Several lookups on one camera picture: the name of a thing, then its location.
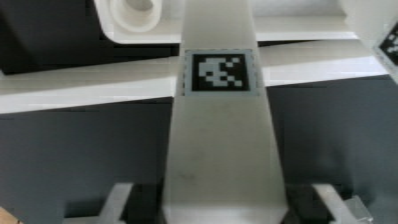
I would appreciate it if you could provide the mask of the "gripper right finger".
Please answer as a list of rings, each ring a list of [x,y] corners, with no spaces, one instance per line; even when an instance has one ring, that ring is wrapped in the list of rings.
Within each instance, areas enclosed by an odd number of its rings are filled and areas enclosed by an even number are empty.
[[[330,184],[289,185],[285,196],[282,224],[373,224],[360,197],[346,197]]]

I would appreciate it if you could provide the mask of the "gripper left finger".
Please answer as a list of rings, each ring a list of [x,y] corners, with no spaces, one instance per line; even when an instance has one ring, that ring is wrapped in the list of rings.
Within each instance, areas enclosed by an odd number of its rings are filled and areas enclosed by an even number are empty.
[[[99,214],[65,218],[62,224],[158,224],[159,184],[117,183]]]

